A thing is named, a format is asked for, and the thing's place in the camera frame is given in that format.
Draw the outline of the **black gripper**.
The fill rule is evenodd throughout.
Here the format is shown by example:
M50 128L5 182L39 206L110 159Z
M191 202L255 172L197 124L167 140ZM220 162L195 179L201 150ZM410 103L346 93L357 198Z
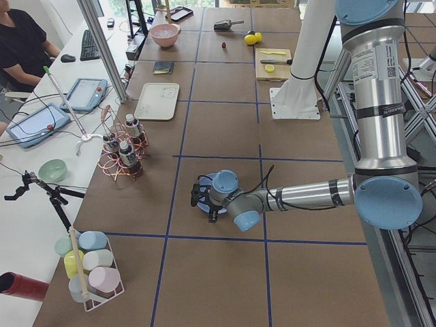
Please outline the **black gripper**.
M217 223L220 205L216 205L216 204L211 202L208 206L209 206L208 222L209 223Z

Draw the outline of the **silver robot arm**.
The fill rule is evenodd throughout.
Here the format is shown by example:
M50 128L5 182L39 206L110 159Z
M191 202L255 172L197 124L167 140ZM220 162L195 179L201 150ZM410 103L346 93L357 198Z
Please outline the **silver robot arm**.
M404 32L402 1L310 1L307 4L290 77L270 96L275 119L312 119L317 65L335 24L351 57L360 136L360 159L345 179L244 191L237 175L221 170L191 192L191 204L221 209L247 231L267 211L319 211L353 204L360 218L384 230L410 226L422 212L417 165L406 151L404 105L397 42Z

